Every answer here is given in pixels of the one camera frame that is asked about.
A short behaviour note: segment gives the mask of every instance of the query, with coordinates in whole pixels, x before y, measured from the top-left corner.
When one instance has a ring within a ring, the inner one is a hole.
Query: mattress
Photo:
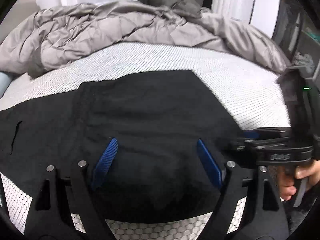
[[[116,79],[143,71],[192,70],[242,129],[290,126],[278,76],[237,56],[201,48],[122,42],[92,55],[31,79],[27,74],[15,79],[0,99],[0,111],[23,101],[75,90],[82,82]],[[24,232],[32,197],[1,174],[9,215]],[[239,227],[245,198],[238,201],[229,231]],[[182,221],[162,224],[135,224],[106,218],[117,239],[196,239],[211,213]],[[81,218],[72,214],[78,230],[85,231]]]

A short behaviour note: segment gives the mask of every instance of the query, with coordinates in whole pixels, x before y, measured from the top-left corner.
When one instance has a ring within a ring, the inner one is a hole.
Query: bed
[[[192,70],[218,98],[242,129],[290,126],[278,75],[227,53],[201,48],[121,42],[32,79],[27,73],[12,81],[0,98],[0,111],[23,101],[75,90],[85,81],[116,79],[129,73]],[[1,174],[11,221],[24,232],[32,198]],[[245,198],[239,200],[229,232],[239,226]],[[133,224],[107,219],[117,239],[196,239],[210,213],[162,224]],[[81,218],[72,214],[77,229]]]

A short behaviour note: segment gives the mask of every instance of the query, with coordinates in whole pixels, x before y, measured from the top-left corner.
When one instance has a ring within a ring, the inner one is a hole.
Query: black garment
[[[117,138],[118,153],[92,198],[105,218],[148,223],[212,211],[219,192],[196,142],[212,138],[223,147],[241,132],[191,71],[83,83],[2,111],[0,122],[0,171],[31,196],[48,165],[68,176],[72,163],[86,160],[90,175],[108,137]]]

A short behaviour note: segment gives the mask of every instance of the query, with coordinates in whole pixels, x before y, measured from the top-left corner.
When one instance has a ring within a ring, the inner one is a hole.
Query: white mattress
[[[115,79],[129,73],[192,70],[215,94],[242,129],[290,126],[277,75],[242,58],[200,48],[119,43],[70,66],[32,80],[24,74],[0,99],[0,110],[31,98],[75,90],[82,82]],[[24,232],[31,197],[2,174],[10,218]],[[239,200],[229,232],[238,228],[245,199]],[[131,224],[107,220],[117,239],[196,239],[209,214],[166,224]],[[79,216],[76,228],[84,231]]]

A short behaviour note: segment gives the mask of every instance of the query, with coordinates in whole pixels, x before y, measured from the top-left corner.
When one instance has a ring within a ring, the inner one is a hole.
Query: gray blanket
[[[32,14],[0,45],[0,71],[38,77],[120,41],[227,52],[277,73],[289,64],[283,52],[250,25],[213,13],[183,18],[166,6],[116,1]]]

